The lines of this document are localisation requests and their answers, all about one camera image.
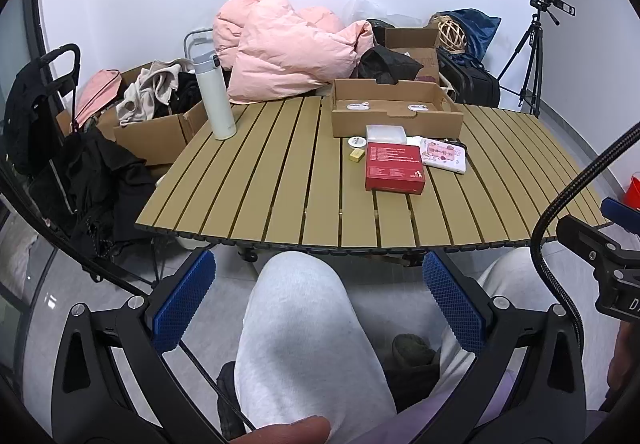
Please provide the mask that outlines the right hand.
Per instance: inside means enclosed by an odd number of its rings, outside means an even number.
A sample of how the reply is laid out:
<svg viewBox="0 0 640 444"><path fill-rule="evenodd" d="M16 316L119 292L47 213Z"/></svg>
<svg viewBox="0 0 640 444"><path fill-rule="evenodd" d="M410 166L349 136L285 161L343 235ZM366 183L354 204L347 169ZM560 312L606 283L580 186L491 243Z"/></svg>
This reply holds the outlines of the right hand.
<svg viewBox="0 0 640 444"><path fill-rule="evenodd" d="M618 330L614 355L608 365L608 392L600 409L611 412L620 401L639 368L639 323L622 322Z"/></svg>

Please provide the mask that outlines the left hand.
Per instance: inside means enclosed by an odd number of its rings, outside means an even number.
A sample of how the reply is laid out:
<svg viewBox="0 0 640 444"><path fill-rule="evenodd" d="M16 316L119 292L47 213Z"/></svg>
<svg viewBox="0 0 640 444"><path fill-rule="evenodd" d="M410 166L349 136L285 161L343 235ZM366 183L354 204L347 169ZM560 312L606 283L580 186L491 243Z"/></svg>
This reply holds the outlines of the left hand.
<svg viewBox="0 0 640 444"><path fill-rule="evenodd" d="M292 424L272 424L240 438L231 444L324 444L331 433L329 420L311 416Z"/></svg>

